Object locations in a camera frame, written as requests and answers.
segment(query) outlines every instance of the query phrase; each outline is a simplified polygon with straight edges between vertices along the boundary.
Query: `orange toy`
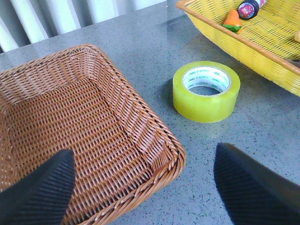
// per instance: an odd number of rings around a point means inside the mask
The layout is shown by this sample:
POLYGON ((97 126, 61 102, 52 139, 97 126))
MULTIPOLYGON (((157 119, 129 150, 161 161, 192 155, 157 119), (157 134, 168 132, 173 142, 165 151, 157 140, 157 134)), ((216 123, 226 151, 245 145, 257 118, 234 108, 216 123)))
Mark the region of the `orange toy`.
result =
POLYGON ((235 9, 230 10, 222 26, 233 31, 234 33, 240 34, 242 24, 240 22, 238 11, 235 9))

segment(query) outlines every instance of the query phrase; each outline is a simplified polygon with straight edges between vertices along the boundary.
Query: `speckled table surface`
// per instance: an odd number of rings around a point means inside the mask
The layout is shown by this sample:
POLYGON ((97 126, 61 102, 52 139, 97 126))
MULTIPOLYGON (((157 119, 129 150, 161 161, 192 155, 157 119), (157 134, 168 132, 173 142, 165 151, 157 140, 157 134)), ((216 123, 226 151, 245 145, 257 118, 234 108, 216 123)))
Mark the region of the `speckled table surface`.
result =
POLYGON ((77 44, 99 46, 186 148, 181 176, 113 225, 231 225, 213 179, 218 142, 236 145, 300 184, 300 98, 242 67, 200 34, 175 3, 169 0, 0 54, 4 70, 77 44), (173 107, 175 71, 199 60, 225 64, 240 77, 235 110, 221 122, 192 122, 173 107))

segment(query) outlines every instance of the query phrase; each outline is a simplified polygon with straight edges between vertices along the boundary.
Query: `basket rim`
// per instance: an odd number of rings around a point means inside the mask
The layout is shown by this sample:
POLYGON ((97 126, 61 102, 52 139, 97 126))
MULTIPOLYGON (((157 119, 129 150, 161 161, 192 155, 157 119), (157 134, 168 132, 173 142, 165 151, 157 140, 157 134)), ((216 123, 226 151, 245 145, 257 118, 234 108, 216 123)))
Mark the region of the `basket rim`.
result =
POLYGON ((244 43, 245 45, 247 45, 248 47, 256 50, 257 52, 259 52, 261 55, 267 57, 268 59, 278 63, 279 65, 283 66, 284 68, 290 70, 291 72, 297 74, 300 76, 300 68, 296 67, 295 65, 293 65, 292 63, 280 58, 279 56, 267 51, 266 49, 260 47, 259 45, 247 40, 246 38, 231 32, 230 30, 226 29, 225 27, 221 26, 220 24, 206 18, 205 16, 196 13, 195 11, 189 9, 187 6, 191 3, 193 3, 194 1, 197 0, 179 0, 176 3, 176 7, 182 9, 183 11, 185 11, 186 13, 196 17, 197 19, 203 21, 204 23, 207 23, 208 25, 214 27, 215 29, 231 36, 232 38, 244 43))

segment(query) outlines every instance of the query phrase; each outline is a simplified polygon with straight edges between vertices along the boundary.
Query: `woven pattern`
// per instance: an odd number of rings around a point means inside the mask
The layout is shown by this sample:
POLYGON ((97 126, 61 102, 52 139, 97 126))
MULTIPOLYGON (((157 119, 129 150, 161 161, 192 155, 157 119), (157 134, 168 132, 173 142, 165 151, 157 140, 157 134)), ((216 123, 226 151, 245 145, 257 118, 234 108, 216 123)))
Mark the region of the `woven pattern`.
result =
POLYGON ((294 35, 300 30, 298 0, 268 0, 258 15, 242 20, 242 32, 236 35, 224 29, 227 13, 241 1, 180 1, 194 25, 225 52, 260 75, 300 96, 300 69, 283 58, 300 59, 300 44, 294 35))
POLYGON ((72 149, 76 181, 64 224, 107 224, 184 168, 181 144, 93 45, 3 72, 0 82, 0 144, 10 156, 0 164, 9 177, 0 188, 72 149))

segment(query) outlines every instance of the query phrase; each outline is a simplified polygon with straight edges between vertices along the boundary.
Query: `tape roll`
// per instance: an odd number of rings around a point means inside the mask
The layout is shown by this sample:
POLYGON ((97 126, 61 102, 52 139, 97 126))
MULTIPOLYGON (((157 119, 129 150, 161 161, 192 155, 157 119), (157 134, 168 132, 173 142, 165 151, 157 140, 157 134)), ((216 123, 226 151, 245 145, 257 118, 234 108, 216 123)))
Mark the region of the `tape roll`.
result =
POLYGON ((186 64, 173 77, 173 103, 184 117, 202 123, 227 118, 234 110, 240 90, 239 76, 229 67, 210 61, 186 64), (210 87, 216 95, 199 95, 194 87, 210 87))

